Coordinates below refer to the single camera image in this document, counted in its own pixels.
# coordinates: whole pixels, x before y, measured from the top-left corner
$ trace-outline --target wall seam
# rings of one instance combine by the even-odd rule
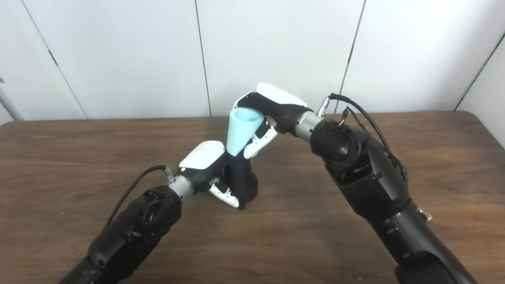
[[[342,84],[340,85],[340,90],[338,91],[338,94],[342,94],[342,89],[344,88],[345,77],[347,76],[347,71],[349,69],[350,59],[352,57],[352,52],[354,51],[354,44],[356,43],[356,38],[358,37],[358,31],[360,30],[361,19],[363,18],[363,12],[365,11],[365,4],[366,3],[367,3],[367,0],[364,0],[363,7],[361,8],[360,18],[359,18],[358,24],[356,26],[356,32],[354,33],[354,39],[352,39],[352,46],[350,47],[349,58],[347,59],[347,65],[345,67],[344,77],[342,78]],[[337,101],[337,104],[335,105],[335,110],[333,111],[334,114],[337,113],[338,102],[339,101]]]
[[[209,114],[212,117],[211,96],[209,95],[209,84],[207,82],[207,69],[205,68],[204,44],[201,41],[200,16],[198,15],[198,5],[196,4],[196,0],[194,0],[194,8],[196,10],[196,22],[198,24],[198,36],[200,39],[201,60],[204,63],[205,88],[207,89],[207,101],[209,103]]]
[[[479,72],[477,72],[477,75],[475,76],[475,78],[473,79],[472,83],[470,83],[470,86],[468,86],[467,90],[465,91],[465,93],[463,94],[463,96],[461,97],[460,101],[458,102],[458,104],[456,105],[456,107],[454,108],[453,111],[456,111],[458,109],[458,107],[460,106],[461,102],[463,101],[463,99],[467,96],[468,92],[470,91],[470,89],[473,87],[475,81],[477,81],[477,79],[479,78],[480,76],[480,73],[482,73],[482,70],[484,70],[484,68],[486,67],[487,63],[489,62],[489,60],[491,59],[491,57],[493,57],[493,54],[494,52],[498,49],[498,46],[500,46],[501,42],[503,41],[503,38],[505,37],[505,33],[501,36],[500,40],[498,41],[498,44],[496,44],[496,46],[494,47],[493,51],[491,52],[491,54],[489,55],[489,57],[487,58],[486,62],[484,62],[484,64],[482,65],[482,67],[480,68]]]
[[[42,33],[40,32],[40,30],[38,29],[38,26],[37,24],[35,23],[35,21],[33,20],[33,17],[30,13],[30,11],[28,10],[28,7],[26,7],[26,4],[23,0],[21,0],[21,3],[23,3],[23,6],[25,7],[25,10],[26,12],[28,13],[28,16],[30,17],[33,25],[35,26],[35,29],[37,30],[38,34],[40,35],[40,38],[42,39],[42,42],[44,42],[44,45],[45,47],[47,48],[47,51],[49,52],[50,56],[52,57],[53,61],[55,62],[56,64],[56,67],[58,68],[58,70],[60,71],[60,74],[62,75],[63,79],[65,80],[65,83],[67,84],[68,86],[68,89],[70,90],[70,92],[72,93],[72,96],[74,97],[75,99],[75,102],[77,103],[77,105],[79,106],[79,108],[81,109],[82,111],[82,114],[84,115],[84,117],[86,119],[88,119],[88,116],[86,115],[86,113],[84,112],[84,109],[82,108],[82,105],[81,103],[79,102],[79,100],[77,99],[77,96],[75,96],[75,93],[74,93],[74,90],[72,89],[72,87],[70,86],[70,84],[68,83],[68,80],[67,80],[67,77],[65,77],[65,75],[63,74],[63,71],[61,69],[61,67],[58,65],[58,63],[56,62],[56,59],[55,57],[53,56],[53,53],[51,52],[51,49],[49,49],[49,45],[47,45],[47,42],[45,41],[44,37],[42,36]]]

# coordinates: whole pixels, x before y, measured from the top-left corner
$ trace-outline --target cable connector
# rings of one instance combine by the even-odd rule
[[[175,182],[174,174],[168,167],[165,169],[164,173],[167,176],[168,184]]]
[[[321,104],[321,106],[319,107],[319,109],[317,110],[317,116],[319,117],[323,117],[324,113],[326,112],[326,109],[328,108],[328,105],[330,104],[330,97],[326,97],[324,98],[324,101],[323,103]]]

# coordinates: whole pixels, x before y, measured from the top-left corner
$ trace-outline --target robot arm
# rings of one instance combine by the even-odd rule
[[[227,164],[221,142],[198,145],[181,161],[175,176],[169,176],[167,185],[147,190],[106,226],[90,244],[87,256],[59,283],[113,284],[131,276],[180,219],[182,203],[215,186]]]
[[[271,87],[261,91],[264,93],[251,93],[237,104],[272,117],[280,133],[289,132],[310,144],[352,209],[370,223],[398,263],[396,276],[400,283],[477,283],[427,226],[431,215],[412,200],[405,169],[361,107],[349,98],[332,94],[316,114],[306,105],[278,103],[286,101],[277,96],[294,102],[292,95]],[[331,99],[357,107],[380,133],[383,145],[365,130],[323,118]]]

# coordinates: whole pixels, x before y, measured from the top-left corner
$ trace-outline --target light blue cup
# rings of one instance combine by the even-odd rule
[[[264,115],[251,108],[235,108],[230,112],[226,150],[237,156],[264,120]]]

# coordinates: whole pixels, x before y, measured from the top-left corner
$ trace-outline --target robotic hand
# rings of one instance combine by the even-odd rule
[[[323,118],[330,100],[357,108],[373,126],[382,144],[365,130],[350,108],[345,109],[340,122]],[[398,263],[396,277],[400,283],[476,284],[427,226],[431,215],[412,200],[407,171],[392,154],[375,122],[358,104],[331,94],[315,113],[295,96],[260,83],[256,92],[243,96],[235,106],[262,112],[276,122],[277,132],[289,132],[310,144],[352,209],[370,223]],[[349,112],[362,129],[344,124]],[[258,146],[251,143],[250,147],[255,151]]]

